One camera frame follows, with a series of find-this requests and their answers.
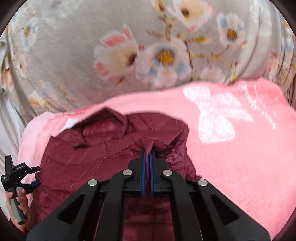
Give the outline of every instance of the blue flower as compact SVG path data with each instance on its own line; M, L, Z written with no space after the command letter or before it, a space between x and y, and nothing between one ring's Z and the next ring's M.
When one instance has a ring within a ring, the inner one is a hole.
M38 23L36 20L31 20L20 32L24 50L28 51L36 41L38 31Z
M246 28L236 14L229 13L226 16L222 13L217 15L218 32L221 43L227 46L239 46L246 37Z
M294 40L292 36L285 39L285 51L292 52L294 50Z
M190 79L186 45L180 39L153 44L135 59L136 78L153 88L169 88Z

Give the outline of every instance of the gray grip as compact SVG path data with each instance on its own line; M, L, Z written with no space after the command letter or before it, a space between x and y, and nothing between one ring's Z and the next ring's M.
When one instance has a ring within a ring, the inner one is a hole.
M16 197L18 197L18 198L22 198L22 197L17 194L17 191L22 191L22 187L17 187L16 189L14 189L12 191L13 198L10 200L10 204L12 206L12 210L13 210L13 213L14 213L15 218L17 220L17 223L19 225L23 225L27 222L27 219L25 216L25 212L20 210L18 207L18 205L20 205L20 203L17 201Z

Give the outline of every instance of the human hand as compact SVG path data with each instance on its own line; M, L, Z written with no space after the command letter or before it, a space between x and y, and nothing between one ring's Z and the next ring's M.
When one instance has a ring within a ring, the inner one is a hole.
M5 196L6 196L6 205L10 214L10 218L11 218L11 222L22 232L26 232L26 227L29 224L30 220L31 220L31 215L29 212L29 205L28 205L28 199L27 199L27 195L26 195L26 191L24 189L22 189L22 191L17 191L18 195L20 195L22 197L22 199L20 199L19 197L17 197L17 201L22 204L22 205L18 205L19 209L21 209L22 211L26 212L26 218L27 218L27 222L23 225L19 225L17 223L15 214L13 212L10 200L13 198L13 193L12 192L6 192Z

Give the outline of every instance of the maroon puffer jacket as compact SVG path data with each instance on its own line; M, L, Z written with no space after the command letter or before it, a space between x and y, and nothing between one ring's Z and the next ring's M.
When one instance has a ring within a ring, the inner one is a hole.
M36 178L30 206L32 224L44 219L89 179L104 181L124 170L128 162L155 147L156 156L169 169L196 181L195 168L186 153L188 127L180 120L159 113L123 116L103 109L73 128L51 137ZM126 206L124 240L174 240L167 200L149 196L129 199Z

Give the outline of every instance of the silver rivet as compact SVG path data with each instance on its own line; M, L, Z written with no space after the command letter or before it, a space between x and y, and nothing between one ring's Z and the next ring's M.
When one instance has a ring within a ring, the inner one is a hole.
M164 170L163 174L168 177L168 176L172 175L173 173L171 170Z
M130 175L133 174L133 171L130 170L130 169L125 169L125 170L123 171L123 174L124 174L125 176L130 176Z
M208 184L206 179L199 179L198 184L202 187L206 186Z
M98 181L96 179L90 179L87 184L93 187L98 184Z

